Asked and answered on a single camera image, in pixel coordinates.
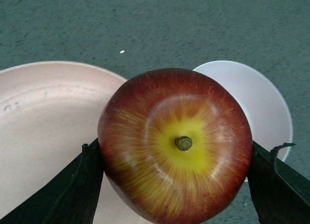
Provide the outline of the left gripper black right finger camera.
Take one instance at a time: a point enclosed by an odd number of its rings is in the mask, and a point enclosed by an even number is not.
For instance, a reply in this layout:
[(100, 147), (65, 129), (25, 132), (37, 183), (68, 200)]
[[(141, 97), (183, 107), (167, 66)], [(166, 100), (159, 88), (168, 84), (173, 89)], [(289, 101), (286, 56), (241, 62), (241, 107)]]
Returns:
[(265, 150), (256, 142), (248, 171), (251, 199), (261, 224), (308, 224), (310, 181), (278, 158), (284, 143)]

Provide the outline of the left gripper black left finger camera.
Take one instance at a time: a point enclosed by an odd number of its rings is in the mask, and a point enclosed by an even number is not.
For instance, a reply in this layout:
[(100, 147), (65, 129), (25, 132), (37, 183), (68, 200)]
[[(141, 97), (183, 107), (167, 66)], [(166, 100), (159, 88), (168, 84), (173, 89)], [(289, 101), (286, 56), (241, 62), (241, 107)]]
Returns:
[(91, 224), (103, 179), (98, 140), (48, 184), (1, 218), (2, 224)]

